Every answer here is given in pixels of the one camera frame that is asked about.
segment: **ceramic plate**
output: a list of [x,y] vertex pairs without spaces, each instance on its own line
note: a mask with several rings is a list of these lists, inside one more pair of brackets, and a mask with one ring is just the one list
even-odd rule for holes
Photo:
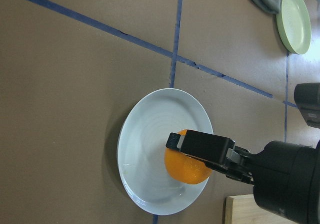
[[311,25],[304,0],[282,0],[276,20],[284,46],[292,53],[305,54],[311,42]]
[[168,215],[188,207],[207,180],[190,185],[172,179],[164,164],[171,132],[192,129],[213,134],[202,105],[178,89],[161,89],[140,100],[128,115],[118,139],[117,161],[122,183],[143,210]]

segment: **orange fruit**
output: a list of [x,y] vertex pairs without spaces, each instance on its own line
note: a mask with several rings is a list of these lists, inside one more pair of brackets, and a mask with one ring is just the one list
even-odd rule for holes
[[[187,130],[178,132],[186,135]],[[206,180],[212,170],[199,160],[189,157],[179,151],[166,148],[164,152],[165,168],[169,175],[187,184],[198,184]]]

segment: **wooden board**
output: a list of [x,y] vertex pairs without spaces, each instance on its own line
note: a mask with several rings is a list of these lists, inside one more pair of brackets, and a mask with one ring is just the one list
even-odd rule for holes
[[254,195],[227,197],[224,224],[293,224],[281,216],[263,210],[255,203]]

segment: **blue tape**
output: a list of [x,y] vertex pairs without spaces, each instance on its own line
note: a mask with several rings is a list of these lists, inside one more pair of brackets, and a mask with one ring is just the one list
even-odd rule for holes
[[284,121],[284,122],[285,122],[285,123],[284,123],[284,124],[285,124],[285,126],[284,126],[284,131],[285,131],[285,132],[284,132],[284,133],[285,133],[285,134],[284,134],[284,135],[285,135],[285,136],[284,136],[284,137],[285,137],[284,142],[287,142],[287,139],[286,139],[286,137],[287,137],[287,136],[286,136],[286,135],[287,135],[286,133],[287,133],[287,132],[286,132],[286,131],[287,131],[287,119],[288,119],[288,82],[289,82],[289,73],[288,73],[288,72],[289,72],[289,71],[288,71],[289,61],[288,61],[288,59],[289,59],[289,51],[287,50],[287,51],[286,51],[286,61],[285,61],[285,70],[286,70],[286,71],[285,71],[285,72],[286,72],[286,73],[285,73],[285,83],[286,83],[286,84],[285,84],[285,85],[286,85],[286,86],[285,86],[285,96],[286,96],[285,98],[286,98],[286,99],[285,99],[285,101],[284,101],[284,107],[285,107],[285,108],[284,108],[284,109],[285,109],[285,110],[284,110],[284,111],[285,111],[285,113],[284,113],[284,120],[285,120],[285,121]]
[[82,15],[82,14],[80,14],[78,12],[75,12],[75,11],[72,11],[70,9],[67,9],[67,8],[65,8],[65,7],[63,7],[61,5],[58,5],[58,4],[54,3],[54,2],[51,2],[49,0],[27,0],[27,1],[30,1],[30,2],[32,2],[34,4],[37,4],[37,5],[40,5],[42,7],[47,8],[47,9],[50,9],[52,11],[55,11],[55,12],[57,12],[59,14],[68,16],[68,17],[70,17],[70,18],[72,18],[74,20],[80,21],[80,22],[82,22],[84,24],[87,24],[87,25],[90,25],[90,26],[92,26],[92,27],[94,27],[96,29],[102,30],[104,32],[107,32],[109,34],[117,36],[117,37],[119,37],[121,39],[124,39],[124,40],[127,40],[129,42],[132,42],[132,43],[134,43],[136,45],[139,45],[141,47],[144,47],[144,48],[146,48],[148,50],[152,50],[152,51],[157,52],[157,53],[159,53],[161,55],[164,55],[164,56],[167,56],[169,58],[172,58],[172,53],[170,51],[168,51],[168,50],[165,50],[165,49],[163,49],[163,48],[161,48],[159,46],[156,46],[156,45],[153,45],[151,43],[148,43],[148,42],[146,42],[144,40],[141,40],[141,39],[139,39],[137,37],[134,37],[132,35],[128,35],[126,33],[123,33],[120,30],[117,30],[117,29],[115,29],[115,28],[113,28],[111,26],[103,24],[103,23],[101,23],[101,22],[99,22],[97,20],[89,18],[89,17],[87,17],[85,15]]
[[288,106],[291,106],[291,107],[294,107],[294,108],[297,108],[298,109],[298,106],[294,103],[291,103],[290,101],[283,101],[284,104],[288,105]]
[[216,71],[216,70],[213,70],[213,69],[210,69],[210,68],[208,68],[208,67],[206,67],[204,65],[197,65],[196,68],[199,69],[199,70],[205,71],[205,72],[207,72],[209,74],[212,74],[212,75],[215,75],[217,77],[220,77],[220,78],[225,76],[223,73],[221,73],[219,71]]
[[230,76],[225,75],[225,76],[222,76],[221,78],[223,78],[223,79],[225,79],[225,80],[227,80],[227,81],[229,81],[231,83],[234,83],[236,85],[239,85],[241,87],[244,87],[244,88],[246,88],[248,90],[254,91],[254,92],[258,93],[258,94],[264,95],[264,96],[266,96],[268,98],[271,98],[271,99],[273,98],[272,94],[270,94],[270,93],[268,93],[266,91],[263,91],[261,89],[258,89],[258,88],[254,87],[252,85],[248,85],[245,82],[242,82],[240,80],[234,79],[234,78],[232,78]]
[[189,65],[191,67],[196,67],[197,66],[195,61],[189,60],[189,59],[187,59],[185,57],[182,57],[180,55],[178,55],[176,59],[177,59],[177,61],[179,61],[181,63],[184,63],[184,64],[187,64],[187,65]]
[[176,10],[176,24],[175,24],[175,35],[174,35],[174,48],[172,52],[172,61],[171,61],[171,71],[170,71],[170,88],[174,87],[175,76],[176,76],[176,65],[177,65],[177,56],[179,48],[179,36],[180,36],[180,21],[181,21],[181,12],[182,12],[182,1],[178,0],[178,6]]
[[152,224],[158,224],[158,215],[154,214],[152,217]]

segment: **black object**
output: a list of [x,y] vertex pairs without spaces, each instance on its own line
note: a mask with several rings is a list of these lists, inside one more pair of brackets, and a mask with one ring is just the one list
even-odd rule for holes
[[320,83],[298,84],[294,96],[307,125],[320,128]]
[[[294,96],[307,124],[320,128],[320,83],[299,84]],[[188,130],[185,136],[171,133],[166,147],[253,184],[255,201],[263,209],[298,223],[319,223],[320,141],[316,149],[272,141],[251,154],[230,138]]]

